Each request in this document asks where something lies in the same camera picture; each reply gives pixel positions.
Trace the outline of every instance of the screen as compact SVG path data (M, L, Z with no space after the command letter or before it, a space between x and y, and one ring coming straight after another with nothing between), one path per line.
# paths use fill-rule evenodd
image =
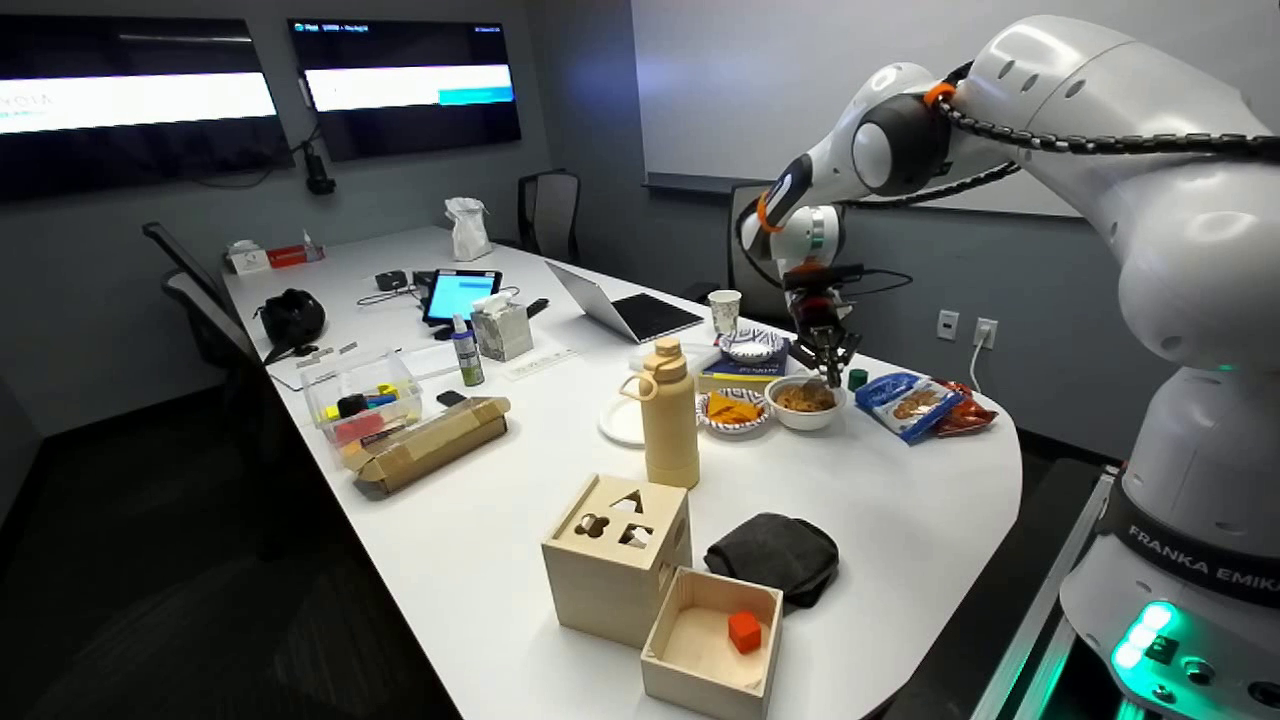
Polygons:
M289 162L246 18L0 16L0 197Z
M516 145L503 25L289 18L332 158Z
M437 271L427 295L427 318L449 323L456 316L474 316L479 301L500 287L500 271Z

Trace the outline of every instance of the wooden cube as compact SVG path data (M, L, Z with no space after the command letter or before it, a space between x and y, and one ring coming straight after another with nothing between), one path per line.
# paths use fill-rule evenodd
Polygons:
M640 648L691 564L688 491L597 476L545 541L545 564L560 625Z
M761 618L741 653L734 611ZM768 674L785 629L785 591L734 575L677 571L640 653L645 693L722 720L768 717Z

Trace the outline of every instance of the food package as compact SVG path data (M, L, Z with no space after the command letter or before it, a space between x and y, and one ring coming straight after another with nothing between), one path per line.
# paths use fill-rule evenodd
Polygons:
M920 372L890 372L857 386L857 408L875 416L904 444L920 444L962 395Z
M401 436L389 436L368 448L368 464L356 473L356 484L374 497L391 497L412 480L470 454L474 448L507 433L507 400L475 395L446 416L417 422Z

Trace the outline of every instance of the cardboard box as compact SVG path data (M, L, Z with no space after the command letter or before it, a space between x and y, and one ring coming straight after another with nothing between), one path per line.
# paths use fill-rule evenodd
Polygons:
M597 476L545 541L545 564L560 625L640 648L691 564L688 491Z
M730 616L761 618L761 648L730 640ZM722 720L768 717L785 591L734 575L677 571L640 653L645 693Z

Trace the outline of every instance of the white table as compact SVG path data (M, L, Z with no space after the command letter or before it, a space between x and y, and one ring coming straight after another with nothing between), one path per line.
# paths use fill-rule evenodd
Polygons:
M417 226L332 243L327 259L228 279L246 327L269 351L253 316L284 287L308 287L325 310L325 346L434 346L417 301L374 295L384 268L446 268L449 233ZM495 249L475 268L500 268L525 301L550 295L532 318L538 351L512 369L489 359L485 392L512 400L512 433L389 499L353 488L313 422L305 392L276 384L308 438L335 504L353 521L397 609L470 720L603 720L688 717L648 698L636 648L555 625L539 541L592 473L645 476L645 452L610 444L597 419L636 356L633 343L584 318L539 256ZM614 295L636 285L597 277ZM710 343L710 323L681 331ZM893 369L857 356L874 377ZM425 402L460 386L456 372L419 378ZM984 436L900 444L862 412L824 436L768 429L757 438L702 438L703 480L691 491L691 555L757 510L806 514L841 544L841 575L824 599L785 618L773 705L781 720L863 717L925 660L950 616L1021 507L1016 422Z

